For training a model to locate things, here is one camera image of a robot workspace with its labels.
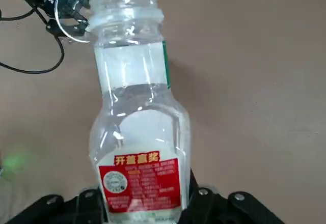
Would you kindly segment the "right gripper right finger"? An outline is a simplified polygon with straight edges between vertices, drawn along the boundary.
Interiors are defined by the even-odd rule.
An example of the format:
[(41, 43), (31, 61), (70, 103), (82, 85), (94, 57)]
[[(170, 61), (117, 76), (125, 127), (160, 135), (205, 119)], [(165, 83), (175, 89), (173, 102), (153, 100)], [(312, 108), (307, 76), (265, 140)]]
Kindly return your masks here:
[(253, 195), (236, 191), (222, 197), (207, 187), (200, 187), (191, 172), (189, 205), (182, 211), (184, 224), (284, 224)]

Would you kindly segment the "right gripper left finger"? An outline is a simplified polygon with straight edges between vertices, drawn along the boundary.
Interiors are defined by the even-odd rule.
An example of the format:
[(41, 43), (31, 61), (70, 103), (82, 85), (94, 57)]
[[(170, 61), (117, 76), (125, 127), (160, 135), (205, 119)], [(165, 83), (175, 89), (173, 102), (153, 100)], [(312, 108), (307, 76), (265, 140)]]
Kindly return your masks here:
[(108, 223), (99, 188), (88, 188), (70, 200), (61, 195), (41, 197), (6, 223)]

